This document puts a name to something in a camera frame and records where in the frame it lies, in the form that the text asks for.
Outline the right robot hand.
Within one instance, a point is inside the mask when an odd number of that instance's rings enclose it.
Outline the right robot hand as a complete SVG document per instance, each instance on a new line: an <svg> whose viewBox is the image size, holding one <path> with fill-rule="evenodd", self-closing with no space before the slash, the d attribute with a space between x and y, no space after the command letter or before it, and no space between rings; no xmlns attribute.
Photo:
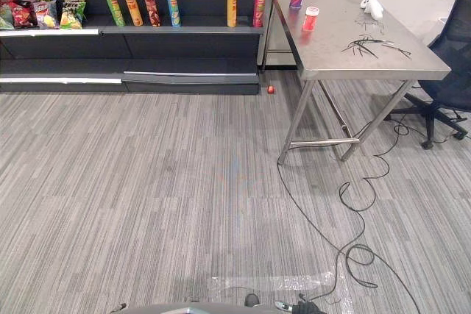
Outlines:
<svg viewBox="0 0 471 314"><path fill-rule="evenodd" d="M299 301L296 304L275 301L274 306L279 310L292 314L325 314L312 301L308 301L302 293L299 294Z"/></svg>

